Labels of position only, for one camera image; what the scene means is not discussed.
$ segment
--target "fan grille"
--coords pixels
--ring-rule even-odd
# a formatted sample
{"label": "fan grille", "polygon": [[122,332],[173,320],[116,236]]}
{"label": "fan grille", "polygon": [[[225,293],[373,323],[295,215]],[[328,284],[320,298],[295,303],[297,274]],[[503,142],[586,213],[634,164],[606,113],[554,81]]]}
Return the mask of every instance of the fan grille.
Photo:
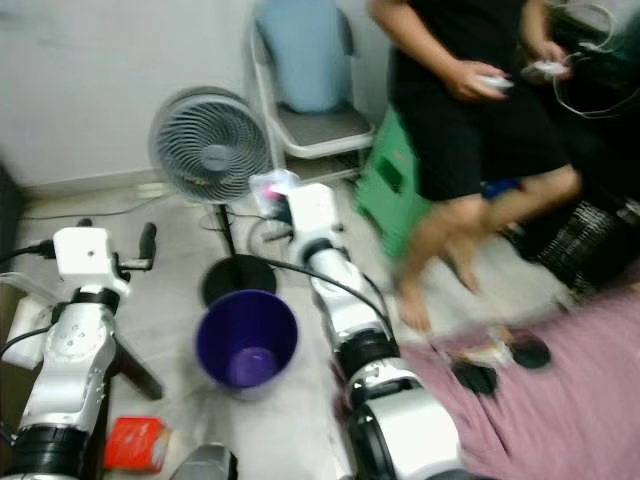
{"label": "fan grille", "polygon": [[265,135],[246,103],[220,89],[180,94],[161,109],[151,153],[169,181],[197,201],[227,203],[271,169]]}

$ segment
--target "person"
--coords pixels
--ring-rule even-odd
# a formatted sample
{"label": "person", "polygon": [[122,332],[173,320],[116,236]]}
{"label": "person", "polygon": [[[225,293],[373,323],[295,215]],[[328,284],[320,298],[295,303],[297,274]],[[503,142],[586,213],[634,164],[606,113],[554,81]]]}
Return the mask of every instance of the person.
{"label": "person", "polygon": [[[396,278],[400,314],[428,330],[421,275],[441,256],[471,291],[473,254],[505,226],[573,198],[580,178],[535,92],[520,78],[518,52],[564,62],[547,30],[544,0],[370,0],[389,35],[390,99],[419,158],[419,194],[433,203],[414,227]],[[479,75],[509,78],[506,92]],[[518,179],[488,203],[481,184]]]}

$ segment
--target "hand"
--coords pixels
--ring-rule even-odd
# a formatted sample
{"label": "hand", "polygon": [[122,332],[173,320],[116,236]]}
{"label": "hand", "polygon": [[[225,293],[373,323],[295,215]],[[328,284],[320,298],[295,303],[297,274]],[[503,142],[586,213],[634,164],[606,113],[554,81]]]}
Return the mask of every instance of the hand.
{"label": "hand", "polygon": [[[536,54],[538,55],[537,60],[547,60],[550,62],[560,63],[567,68],[571,67],[568,63],[569,55],[567,54],[567,52],[556,42],[553,42],[551,40],[542,42],[542,44],[536,48]],[[571,70],[568,70],[567,73],[564,73],[557,78],[559,80],[567,80],[570,77]]]}
{"label": "hand", "polygon": [[443,80],[451,95],[464,102],[495,101],[507,98],[500,90],[484,85],[478,80],[478,75],[507,76],[499,68],[486,63],[460,60]]}

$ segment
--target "electric fan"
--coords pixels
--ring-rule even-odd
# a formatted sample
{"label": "electric fan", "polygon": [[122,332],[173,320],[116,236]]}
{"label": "electric fan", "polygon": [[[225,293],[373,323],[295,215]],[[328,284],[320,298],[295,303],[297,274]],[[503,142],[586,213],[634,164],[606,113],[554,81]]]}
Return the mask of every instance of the electric fan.
{"label": "electric fan", "polygon": [[228,203],[249,193],[249,177],[272,169],[265,134],[246,102],[215,87],[183,90],[156,114],[149,150],[171,184],[217,209],[229,257],[205,275],[205,305],[236,290],[274,293],[271,267],[237,253],[227,211]]}

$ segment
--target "bare leg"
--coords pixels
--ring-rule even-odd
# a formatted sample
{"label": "bare leg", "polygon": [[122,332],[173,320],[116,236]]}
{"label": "bare leg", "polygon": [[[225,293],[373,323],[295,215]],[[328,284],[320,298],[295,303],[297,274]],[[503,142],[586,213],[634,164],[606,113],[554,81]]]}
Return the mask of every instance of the bare leg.
{"label": "bare leg", "polygon": [[479,195],[438,204],[413,230],[396,283],[400,315],[411,328],[423,331],[430,328],[421,281],[425,265],[442,253],[453,235],[477,224],[483,207]]}
{"label": "bare leg", "polygon": [[521,181],[521,188],[499,196],[487,210],[478,228],[456,235],[448,242],[446,252],[454,264],[456,275],[471,291],[478,290],[473,273],[473,256],[477,245],[487,236],[510,223],[520,222],[544,213],[575,197],[580,191],[580,178],[571,167]]}

